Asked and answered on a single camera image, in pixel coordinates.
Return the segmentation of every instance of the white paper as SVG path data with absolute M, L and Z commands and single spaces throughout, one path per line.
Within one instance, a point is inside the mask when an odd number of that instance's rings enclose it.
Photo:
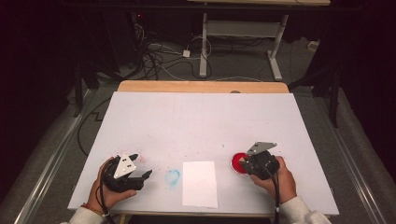
M 219 207 L 213 161 L 183 162 L 183 205 Z

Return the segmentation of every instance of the table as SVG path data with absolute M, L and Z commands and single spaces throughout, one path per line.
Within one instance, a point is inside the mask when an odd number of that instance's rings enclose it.
M 254 4 L 254 5 L 303 5 L 328 6 L 330 0 L 190 0 L 193 2 L 202 2 L 206 5 L 209 3 L 228 3 L 228 4 Z M 276 81 L 282 80 L 279 66 L 276 62 L 276 54 L 282 40 L 283 32 L 286 28 L 286 22 L 289 15 L 283 15 L 281 22 L 257 22 L 257 21 L 210 21 L 207 19 L 207 13 L 204 13 L 203 31 L 202 31 L 202 53 L 200 61 L 200 77 L 206 77 L 207 65 L 207 36 L 208 35 L 230 35 L 230 36 L 252 36 L 252 37 L 274 37 L 275 43 L 272 50 L 267 51 L 267 57 L 273 71 Z
M 139 154 L 137 172 L 153 173 L 135 197 L 118 203 L 112 212 L 271 217 L 274 201 L 230 165 L 234 153 L 248 150 L 256 141 L 278 143 L 272 153 L 285 158 L 298 194 L 311 209 L 338 214 L 293 95 L 283 83 L 250 82 L 122 82 L 68 208 L 85 202 L 106 159 L 126 152 Z M 168 186 L 165 176 L 174 170 L 182 173 L 183 161 L 215 163 L 219 208 L 181 205 L 181 183 Z

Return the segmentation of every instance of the white tabletop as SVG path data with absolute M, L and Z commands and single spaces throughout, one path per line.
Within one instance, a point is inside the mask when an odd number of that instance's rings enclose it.
M 135 197 L 118 203 L 113 212 L 272 216 L 274 201 L 230 165 L 234 153 L 255 142 L 277 143 L 270 152 L 284 157 L 297 193 L 311 210 L 339 214 L 290 93 L 115 92 L 68 208 L 86 202 L 109 157 L 137 153 L 135 175 L 153 173 Z M 215 163 L 219 208 L 182 205 L 184 161 Z M 170 171 L 180 173 L 176 184 L 166 181 Z

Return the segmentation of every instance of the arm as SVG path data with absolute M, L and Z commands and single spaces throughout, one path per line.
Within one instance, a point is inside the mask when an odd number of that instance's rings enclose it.
M 318 211 L 312 212 L 304 203 L 303 199 L 297 196 L 296 183 L 293 174 L 286 167 L 282 157 L 276 157 L 279 161 L 277 179 L 279 185 L 280 212 L 286 216 L 290 223 L 331 223 L 323 214 Z M 255 175 L 250 176 L 251 180 L 267 190 L 272 198 L 276 196 L 274 183 L 270 179 L 261 180 Z
M 88 201 L 84 203 L 77 211 L 76 213 L 72 216 L 70 221 L 68 222 L 69 224 L 100 224 L 104 220 L 104 212 L 102 210 L 102 206 L 99 204 L 99 202 L 96 199 L 100 198 L 100 193 L 99 193 L 99 185 L 100 185 L 100 178 L 101 178 L 101 173 L 104 168 L 104 165 L 110 161 L 112 158 L 107 160 L 99 169 L 98 176 L 96 180 L 93 182 L 92 187 L 91 187 L 91 192 L 90 196 L 88 198 Z M 125 200 L 127 198 L 131 198 L 136 195 L 136 190 L 130 189 L 126 190 L 122 193 L 117 193 L 114 191 L 109 190 L 106 185 L 103 185 L 103 194 L 105 198 L 105 205 L 108 210 L 110 210 L 116 203 Z

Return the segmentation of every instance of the person's right hand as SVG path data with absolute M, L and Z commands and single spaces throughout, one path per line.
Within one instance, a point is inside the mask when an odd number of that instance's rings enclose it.
M 282 157 L 276 156 L 277 161 L 279 162 L 279 170 L 276 175 L 274 175 L 275 180 L 278 180 L 279 185 L 279 200 L 280 203 L 285 203 L 290 199 L 293 199 L 297 196 L 296 192 L 296 183 L 293 178 L 293 174 L 286 167 L 286 163 Z M 264 189 L 271 195 L 274 199 L 276 197 L 275 186 L 272 179 L 261 180 L 256 175 L 251 175 L 250 179 L 253 182 Z

